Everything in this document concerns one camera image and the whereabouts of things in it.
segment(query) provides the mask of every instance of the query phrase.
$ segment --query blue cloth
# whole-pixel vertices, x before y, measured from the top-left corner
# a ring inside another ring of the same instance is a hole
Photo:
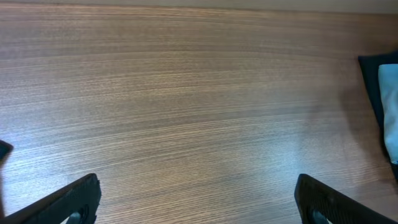
[[[384,110],[384,143],[391,162],[398,164],[398,64],[380,65],[379,87]]]

